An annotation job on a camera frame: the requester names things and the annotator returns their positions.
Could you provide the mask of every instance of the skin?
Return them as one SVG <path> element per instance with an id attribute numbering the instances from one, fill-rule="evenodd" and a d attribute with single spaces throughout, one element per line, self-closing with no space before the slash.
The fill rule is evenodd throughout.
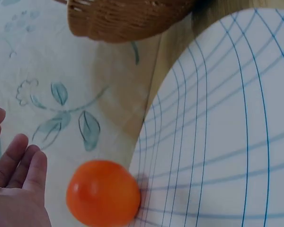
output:
<path id="1" fill-rule="evenodd" d="M 0 109 L 0 124 L 4 118 Z M 0 227 L 51 227 L 44 207 L 46 171 L 46 155 L 17 135 L 0 159 Z"/>

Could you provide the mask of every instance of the woven basket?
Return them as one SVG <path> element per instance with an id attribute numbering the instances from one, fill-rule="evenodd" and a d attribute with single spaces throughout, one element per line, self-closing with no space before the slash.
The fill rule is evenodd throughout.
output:
<path id="1" fill-rule="evenodd" d="M 76 36 L 120 43 L 159 34 L 184 18 L 196 0 L 56 0 L 67 3 Z"/>

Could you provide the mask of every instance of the flower print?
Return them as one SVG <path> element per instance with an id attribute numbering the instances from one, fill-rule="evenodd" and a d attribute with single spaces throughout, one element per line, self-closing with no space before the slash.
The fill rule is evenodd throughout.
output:
<path id="1" fill-rule="evenodd" d="M 19 101 L 20 106 L 26 106 L 32 102 L 32 90 L 39 85 L 38 80 L 24 80 L 17 89 L 16 99 Z"/>

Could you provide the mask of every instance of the orange fruit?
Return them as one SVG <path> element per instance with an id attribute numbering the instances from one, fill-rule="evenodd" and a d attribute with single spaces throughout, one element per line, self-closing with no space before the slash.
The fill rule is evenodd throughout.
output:
<path id="1" fill-rule="evenodd" d="M 131 222 L 140 205 L 136 180 L 121 165 L 89 161 L 75 172 L 66 203 L 73 216 L 90 227 L 119 227 Z"/>

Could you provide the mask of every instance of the palm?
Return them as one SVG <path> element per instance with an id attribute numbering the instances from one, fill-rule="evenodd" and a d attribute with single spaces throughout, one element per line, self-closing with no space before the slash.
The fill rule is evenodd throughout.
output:
<path id="1" fill-rule="evenodd" d="M 0 109 L 0 123 L 4 117 Z M 0 227 L 51 226 L 44 207 L 46 156 L 27 146 L 27 137 L 17 135 L 0 159 Z"/>

